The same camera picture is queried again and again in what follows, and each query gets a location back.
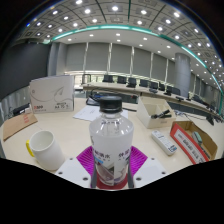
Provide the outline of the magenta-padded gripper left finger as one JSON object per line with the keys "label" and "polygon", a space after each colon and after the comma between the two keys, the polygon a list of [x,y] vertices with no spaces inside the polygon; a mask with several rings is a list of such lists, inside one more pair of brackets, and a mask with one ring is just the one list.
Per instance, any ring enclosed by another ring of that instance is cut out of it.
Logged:
{"label": "magenta-padded gripper left finger", "polygon": [[69,157],[56,175],[81,187],[95,188],[97,174],[92,147],[87,147],[77,157]]}

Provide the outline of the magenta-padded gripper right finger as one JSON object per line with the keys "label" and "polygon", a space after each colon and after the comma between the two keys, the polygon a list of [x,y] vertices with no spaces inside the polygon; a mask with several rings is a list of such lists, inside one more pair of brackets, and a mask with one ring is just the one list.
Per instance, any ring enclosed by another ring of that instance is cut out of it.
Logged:
{"label": "magenta-padded gripper right finger", "polygon": [[140,188],[167,175],[167,171],[155,157],[147,157],[132,146],[129,158],[128,187]]}

